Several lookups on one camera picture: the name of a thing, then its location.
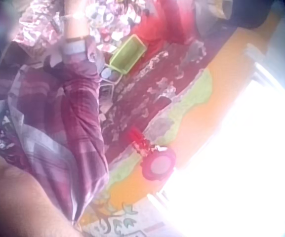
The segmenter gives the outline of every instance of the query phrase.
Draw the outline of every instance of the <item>bracelet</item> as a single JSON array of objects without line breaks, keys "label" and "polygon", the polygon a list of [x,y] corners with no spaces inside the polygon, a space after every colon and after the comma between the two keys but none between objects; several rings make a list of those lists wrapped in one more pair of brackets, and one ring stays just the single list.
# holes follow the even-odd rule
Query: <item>bracelet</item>
[{"label": "bracelet", "polygon": [[76,12],[74,14],[69,14],[69,15],[65,15],[65,16],[62,16],[61,18],[63,20],[68,20],[68,19],[76,19],[76,20],[80,20],[82,18],[84,18],[86,16],[86,14],[84,12]]}]

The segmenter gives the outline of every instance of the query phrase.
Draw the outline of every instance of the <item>dark patterned cloth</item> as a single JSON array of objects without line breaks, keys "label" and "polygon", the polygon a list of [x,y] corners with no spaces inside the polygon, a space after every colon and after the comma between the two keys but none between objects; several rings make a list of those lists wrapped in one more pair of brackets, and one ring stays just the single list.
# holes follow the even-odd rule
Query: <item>dark patterned cloth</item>
[{"label": "dark patterned cloth", "polygon": [[21,147],[15,127],[11,122],[9,109],[0,114],[0,156],[7,163],[31,172],[30,164],[27,162],[27,157]]}]

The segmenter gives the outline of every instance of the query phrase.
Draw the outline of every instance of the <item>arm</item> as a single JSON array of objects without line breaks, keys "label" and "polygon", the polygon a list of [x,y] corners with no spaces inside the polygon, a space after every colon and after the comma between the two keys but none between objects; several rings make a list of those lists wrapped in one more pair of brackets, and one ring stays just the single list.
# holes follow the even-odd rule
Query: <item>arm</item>
[{"label": "arm", "polygon": [[33,176],[0,157],[0,237],[81,237]]}]

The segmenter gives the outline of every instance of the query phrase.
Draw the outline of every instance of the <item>person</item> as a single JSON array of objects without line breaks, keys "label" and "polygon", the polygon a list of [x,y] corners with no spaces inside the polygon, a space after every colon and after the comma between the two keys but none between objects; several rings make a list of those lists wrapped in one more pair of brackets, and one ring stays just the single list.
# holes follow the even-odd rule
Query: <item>person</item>
[{"label": "person", "polygon": [[108,181],[86,4],[65,0],[61,78],[0,71],[0,236],[80,236],[72,225]]}]

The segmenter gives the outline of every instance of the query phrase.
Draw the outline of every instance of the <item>red cloth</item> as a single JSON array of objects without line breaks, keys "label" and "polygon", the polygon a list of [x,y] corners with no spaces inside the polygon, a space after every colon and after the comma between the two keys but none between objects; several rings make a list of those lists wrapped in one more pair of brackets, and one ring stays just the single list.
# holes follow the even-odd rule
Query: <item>red cloth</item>
[{"label": "red cloth", "polygon": [[[96,48],[88,46],[89,52]],[[31,174],[74,222],[106,184],[108,165],[96,65],[86,52],[65,55],[64,62],[64,78],[59,79],[32,68],[22,68],[15,79],[0,74],[0,114],[9,108]]]},{"label": "red cloth", "polygon": [[155,56],[166,41],[188,44],[196,38],[194,11],[185,6],[179,6],[176,0],[159,0],[154,4],[157,16],[143,14],[140,24],[131,31],[148,47],[145,55],[130,71],[131,75]]}]

